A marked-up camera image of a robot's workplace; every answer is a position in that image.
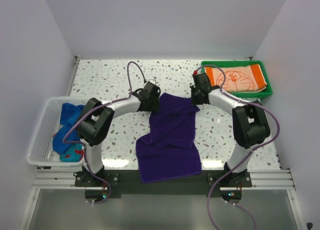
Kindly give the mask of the orange Doraemon towel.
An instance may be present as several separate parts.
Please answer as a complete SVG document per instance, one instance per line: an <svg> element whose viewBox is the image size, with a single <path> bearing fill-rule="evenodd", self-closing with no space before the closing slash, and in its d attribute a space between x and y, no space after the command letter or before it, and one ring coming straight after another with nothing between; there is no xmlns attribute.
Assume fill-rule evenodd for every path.
<svg viewBox="0 0 320 230"><path fill-rule="evenodd" d="M217 68L205 67L204 72L209 77L212 86L221 86L230 93L261 92L266 89L267 82L259 64L239 67L221 67L225 77Z"/></svg>

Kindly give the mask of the purple towel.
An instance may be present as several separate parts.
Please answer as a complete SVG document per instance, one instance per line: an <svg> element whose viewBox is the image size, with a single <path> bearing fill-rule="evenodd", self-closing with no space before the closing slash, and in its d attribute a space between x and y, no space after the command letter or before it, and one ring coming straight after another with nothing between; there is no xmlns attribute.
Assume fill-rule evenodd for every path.
<svg viewBox="0 0 320 230"><path fill-rule="evenodd" d="M143 183L200 174L202 164L195 146L196 114L191 99L164 93L159 111L150 115L150 132L136 141L136 157Z"/></svg>

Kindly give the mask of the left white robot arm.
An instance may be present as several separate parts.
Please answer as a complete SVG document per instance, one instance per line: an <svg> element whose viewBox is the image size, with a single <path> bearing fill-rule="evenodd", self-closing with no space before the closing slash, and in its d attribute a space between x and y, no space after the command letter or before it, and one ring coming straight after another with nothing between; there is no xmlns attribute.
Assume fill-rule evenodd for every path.
<svg viewBox="0 0 320 230"><path fill-rule="evenodd" d="M92 186L99 186L104 180L101 172L104 169L102 142L113 119L128 113L158 111L160 94L160 87L148 81L129 97L105 102L91 98L86 103L74 126L84 148L83 168L88 172L86 180Z"/></svg>

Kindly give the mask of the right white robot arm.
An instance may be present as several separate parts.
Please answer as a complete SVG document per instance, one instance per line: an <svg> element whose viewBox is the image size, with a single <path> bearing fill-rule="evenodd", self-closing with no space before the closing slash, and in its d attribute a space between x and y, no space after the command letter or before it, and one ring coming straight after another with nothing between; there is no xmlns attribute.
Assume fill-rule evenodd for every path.
<svg viewBox="0 0 320 230"><path fill-rule="evenodd" d="M218 85L212 86L206 73L192 75L194 85L191 86L191 102L193 105L209 104L215 106L232 117L235 147L230 159L225 163L223 182L227 186L235 186L240 174L248 169L248 162L254 147L262 144L270 136L270 127L265 111L259 101L243 101L233 95L221 91Z"/></svg>

